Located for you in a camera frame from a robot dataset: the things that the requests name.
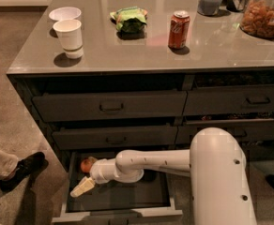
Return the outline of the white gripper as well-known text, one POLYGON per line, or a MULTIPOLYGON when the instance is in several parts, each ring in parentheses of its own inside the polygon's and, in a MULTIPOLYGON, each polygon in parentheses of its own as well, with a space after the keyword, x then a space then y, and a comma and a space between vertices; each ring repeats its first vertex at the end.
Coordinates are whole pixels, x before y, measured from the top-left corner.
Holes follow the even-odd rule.
POLYGON ((93 164, 90 170, 91 177, 84 177, 79 184, 70 192, 72 198, 77 198, 90 189, 93 189, 96 184, 105 184, 118 177, 115 159, 100 159, 88 157, 88 160, 93 164))

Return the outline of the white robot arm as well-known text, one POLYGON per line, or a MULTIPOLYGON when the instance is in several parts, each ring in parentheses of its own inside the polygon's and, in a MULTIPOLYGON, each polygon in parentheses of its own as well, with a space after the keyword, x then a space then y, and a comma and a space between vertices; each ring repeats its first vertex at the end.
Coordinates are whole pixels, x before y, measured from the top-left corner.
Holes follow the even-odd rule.
POLYGON ((217 127, 199 131, 185 150, 124 150, 100 159, 70 195, 79 197, 112 180, 135 183, 145 170, 190 177, 195 225, 257 225, 245 155, 236 139, 217 127))

